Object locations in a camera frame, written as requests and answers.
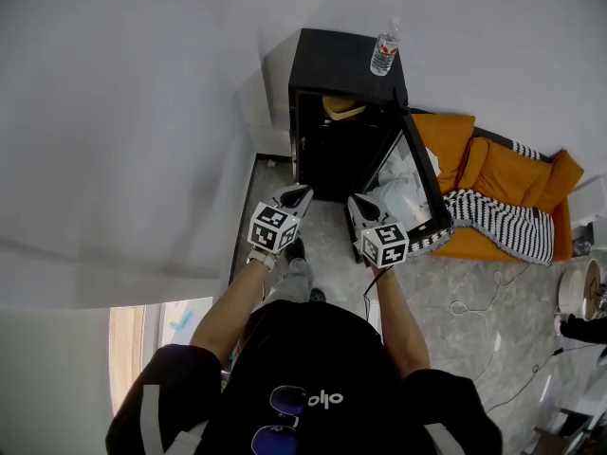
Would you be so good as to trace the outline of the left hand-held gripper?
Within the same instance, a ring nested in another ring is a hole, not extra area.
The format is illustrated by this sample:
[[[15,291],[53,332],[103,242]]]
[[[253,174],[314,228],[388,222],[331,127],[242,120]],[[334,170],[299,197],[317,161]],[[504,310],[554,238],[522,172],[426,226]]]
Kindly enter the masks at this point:
[[[249,221],[248,242],[265,252],[280,253],[295,241],[313,196],[310,186],[294,184],[278,189],[273,199],[260,201]]]

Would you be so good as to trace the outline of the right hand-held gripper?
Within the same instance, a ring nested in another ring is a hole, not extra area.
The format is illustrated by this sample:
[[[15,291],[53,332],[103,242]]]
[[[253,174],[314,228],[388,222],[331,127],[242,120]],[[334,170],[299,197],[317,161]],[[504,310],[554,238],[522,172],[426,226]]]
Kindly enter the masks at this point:
[[[347,208],[353,222],[385,220],[389,211],[373,197],[355,193],[348,197]],[[364,227],[358,232],[359,253],[376,268],[386,268],[406,261],[409,236],[403,224],[389,217],[385,224]]]

